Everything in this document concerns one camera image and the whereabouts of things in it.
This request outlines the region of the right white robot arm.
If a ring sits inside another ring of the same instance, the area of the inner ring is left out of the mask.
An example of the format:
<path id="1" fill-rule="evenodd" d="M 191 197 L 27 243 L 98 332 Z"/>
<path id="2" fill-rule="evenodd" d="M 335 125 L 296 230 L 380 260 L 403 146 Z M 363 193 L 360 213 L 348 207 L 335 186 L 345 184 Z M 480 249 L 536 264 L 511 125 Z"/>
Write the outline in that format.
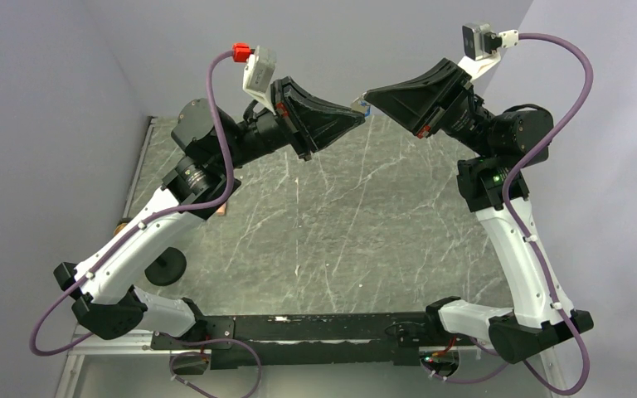
<path id="1" fill-rule="evenodd" d="M 474 151 L 457 163 L 457 184 L 494 246 L 513 304 L 494 308 L 450 296 L 425 311 L 425 336 L 445 344 L 455 334 L 490 343 L 516 364 L 593 328 L 591 315 L 576 308 L 547 265 L 528 186 L 521 173 L 542 163 L 548 151 L 535 147 L 553 129 L 552 114 L 536 104 L 491 114 L 475 94 L 471 76 L 442 60 L 425 74 L 368 90 L 364 100 L 417 138 L 443 132 Z"/>

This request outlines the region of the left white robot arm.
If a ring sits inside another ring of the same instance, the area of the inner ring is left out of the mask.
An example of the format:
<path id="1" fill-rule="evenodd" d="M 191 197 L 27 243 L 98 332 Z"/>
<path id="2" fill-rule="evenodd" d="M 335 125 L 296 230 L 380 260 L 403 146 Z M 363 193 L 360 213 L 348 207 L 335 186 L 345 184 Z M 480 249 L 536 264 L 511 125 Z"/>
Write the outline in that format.
<path id="1" fill-rule="evenodd" d="M 240 186 L 226 175 L 283 147 L 308 160 L 365 120 L 361 112 L 312 96 L 289 77 L 270 85 L 270 108 L 250 104 L 235 121 L 207 99 L 190 101 L 172 136 L 182 159 L 143 209 L 100 251 L 55 270 L 73 299 L 78 323 L 104 340 L 134 329 L 165 333 L 181 346 L 198 346 L 207 321 L 188 298 L 169 299 L 143 291 L 137 278 L 218 209 L 225 190 Z"/>

